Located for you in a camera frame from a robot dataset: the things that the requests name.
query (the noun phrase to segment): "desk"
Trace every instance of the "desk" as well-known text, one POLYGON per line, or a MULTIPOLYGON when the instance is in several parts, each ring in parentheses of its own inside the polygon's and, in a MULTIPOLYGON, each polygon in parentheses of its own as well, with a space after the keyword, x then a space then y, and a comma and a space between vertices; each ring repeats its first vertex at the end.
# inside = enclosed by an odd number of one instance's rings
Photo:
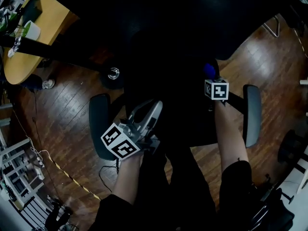
MULTIPOLYGON (((56 0, 40 0, 42 14, 35 21, 41 29, 38 42, 52 45, 63 27, 74 16, 56 0)), ((4 57, 4 73, 11 84, 19 84, 37 68, 42 57, 16 52, 12 58, 4 57)))

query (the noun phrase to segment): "sneaker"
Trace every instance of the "sneaker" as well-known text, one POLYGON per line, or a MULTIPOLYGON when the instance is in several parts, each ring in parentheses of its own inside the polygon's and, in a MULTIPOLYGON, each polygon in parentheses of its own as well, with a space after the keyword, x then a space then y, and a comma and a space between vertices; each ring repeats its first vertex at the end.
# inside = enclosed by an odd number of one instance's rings
POLYGON ((43 89, 50 89, 54 86, 54 79, 45 80, 42 84, 43 89))
POLYGON ((57 208, 61 208, 63 206, 61 200, 59 199, 55 199, 52 203, 51 203, 54 207, 57 207, 57 208))
POLYGON ((72 209, 71 209, 70 207, 67 207, 67 206, 65 206, 64 212, 67 213, 67 214, 69 214, 69 215, 72 215, 72 214, 73 214, 72 209))

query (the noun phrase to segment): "black sleeve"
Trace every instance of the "black sleeve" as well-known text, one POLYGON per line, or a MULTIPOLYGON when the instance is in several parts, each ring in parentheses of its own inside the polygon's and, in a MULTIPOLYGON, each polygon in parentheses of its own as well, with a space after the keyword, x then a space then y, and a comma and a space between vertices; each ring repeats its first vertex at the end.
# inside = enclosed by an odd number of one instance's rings
POLYGON ((126 230, 134 220, 134 208, 125 200, 111 194, 101 200, 95 222, 89 231, 126 230))
POLYGON ((225 230, 248 230, 252 204, 249 194, 251 186, 251 167, 246 161, 231 164, 222 173, 219 218, 225 230))

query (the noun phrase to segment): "chair armrest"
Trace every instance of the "chair armrest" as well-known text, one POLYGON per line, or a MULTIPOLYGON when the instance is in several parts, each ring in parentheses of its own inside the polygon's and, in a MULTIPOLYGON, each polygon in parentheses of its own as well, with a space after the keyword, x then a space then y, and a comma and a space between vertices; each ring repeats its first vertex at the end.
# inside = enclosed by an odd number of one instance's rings
POLYGON ((256 86, 243 86, 244 98, 229 92, 227 102, 244 115, 243 139, 246 148, 256 144, 262 122, 260 90, 256 86))
POLYGON ((112 121, 124 105, 124 95, 118 97, 110 104, 108 94, 100 94, 90 99, 89 123, 94 148, 102 159, 114 161, 116 157, 107 150, 101 136, 107 131, 112 121))

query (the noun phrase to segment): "blue object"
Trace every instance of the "blue object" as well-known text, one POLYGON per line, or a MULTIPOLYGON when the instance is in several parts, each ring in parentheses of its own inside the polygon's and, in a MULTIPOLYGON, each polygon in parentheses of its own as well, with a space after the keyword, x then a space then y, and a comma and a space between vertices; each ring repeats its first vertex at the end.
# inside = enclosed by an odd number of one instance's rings
POLYGON ((203 67, 203 72, 205 73, 206 78, 215 79, 216 71, 211 64, 205 64, 205 66, 203 67))

